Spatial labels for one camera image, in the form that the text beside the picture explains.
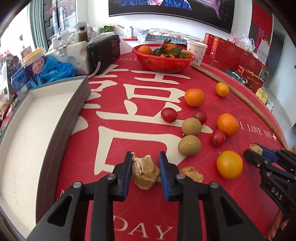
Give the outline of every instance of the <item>red gift box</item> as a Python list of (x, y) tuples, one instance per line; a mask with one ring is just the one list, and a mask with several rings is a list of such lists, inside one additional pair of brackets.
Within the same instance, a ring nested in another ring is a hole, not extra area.
[(215, 69), (218, 69), (222, 72), (226, 72), (227, 69), (235, 69), (233, 65), (225, 63), (221, 60), (218, 59), (213, 59), (211, 66), (214, 67)]
[(259, 75), (261, 68), (264, 67), (259, 59), (256, 59), (251, 53), (246, 51), (239, 65), (255, 75)]
[(208, 54), (205, 54), (203, 59), (202, 59), (202, 63), (207, 64), (207, 65), (211, 65), (213, 58), (211, 56), (209, 56)]
[(210, 56), (213, 59), (223, 61), (234, 66), (237, 69), (244, 54), (244, 50), (237, 47), (230, 41), (215, 37)]
[(245, 69), (242, 66), (238, 67), (237, 72), (241, 76), (243, 76), (248, 81), (248, 83), (250, 83), (251, 85), (254, 86), (254, 88), (252, 89), (252, 92), (254, 94), (256, 94), (257, 90), (259, 88), (261, 88), (263, 86), (263, 84), (264, 84), (264, 81), (260, 77), (258, 77), (254, 73), (248, 71), (247, 69)]
[(205, 34), (204, 44), (207, 45), (207, 50), (205, 51), (205, 54), (207, 54), (207, 55), (211, 54), (214, 38), (215, 38), (214, 35), (211, 35), (211, 34), (208, 34), (208, 33)]

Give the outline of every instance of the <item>orange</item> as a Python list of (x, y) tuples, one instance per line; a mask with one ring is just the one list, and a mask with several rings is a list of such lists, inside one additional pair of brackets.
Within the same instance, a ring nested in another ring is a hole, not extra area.
[(138, 52), (143, 53), (143, 54), (148, 54), (152, 55), (152, 50), (149, 46), (143, 45), (138, 49)]
[(233, 151), (224, 151), (217, 158), (217, 169), (222, 177), (235, 179), (241, 175), (243, 161), (239, 154)]
[(170, 54), (170, 53), (168, 53), (167, 55), (169, 55), (169, 56), (164, 56), (164, 54), (162, 54), (160, 57), (163, 57), (163, 58), (175, 58), (175, 56)]
[(239, 129), (237, 119), (228, 113), (222, 114), (218, 117), (217, 126), (218, 129), (224, 131), (228, 137), (234, 136)]
[(200, 89), (189, 89), (185, 92), (185, 102), (191, 107), (200, 107), (205, 101), (205, 94)]
[(169, 43), (165, 45), (165, 47), (163, 48), (163, 51), (168, 53), (171, 51), (171, 49), (177, 48), (177, 47), (178, 47), (177, 45)]
[(192, 57), (192, 54), (188, 50), (183, 49), (183, 50), (181, 50), (181, 52), (186, 53), (186, 58)]
[(227, 84), (220, 82), (216, 85), (216, 93), (220, 97), (226, 97), (229, 95), (229, 88)]

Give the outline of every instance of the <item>television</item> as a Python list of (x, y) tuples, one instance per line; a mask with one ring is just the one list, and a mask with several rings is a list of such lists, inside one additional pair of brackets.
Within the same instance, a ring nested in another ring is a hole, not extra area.
[(109, 16), (127, 14), (176, 16), (230, 33), (234, 0), (109, 0)]

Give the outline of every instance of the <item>black radio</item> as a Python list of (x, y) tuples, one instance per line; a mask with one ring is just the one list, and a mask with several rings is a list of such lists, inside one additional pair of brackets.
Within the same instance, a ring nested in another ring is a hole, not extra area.
[(103, 73), (120, 56), (120, 39), (118, 35), (111, 35), (87, 46), (91, 72), (94, 73), (101, 61), (97, 74)]

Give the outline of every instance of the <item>red tomato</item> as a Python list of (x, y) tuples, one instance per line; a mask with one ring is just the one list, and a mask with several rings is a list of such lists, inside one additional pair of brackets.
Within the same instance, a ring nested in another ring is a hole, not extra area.
[(196, 112), (194, 112), (193, 117), (198, 119), (202, 125), (204, 125), (207, 122), (207, 114), (203, 111), (197, 110)]
[(211, 143), (215, 146), (222, 146), (226, 140), (226, 134), (221, 130), (215, 130), (211, 135)]
[(172, 109), (172, 108), (164, 108), (161, 111), (161, 118), (165, 121), (165, 122), (175, 122), (177, 120), (177, 112)]

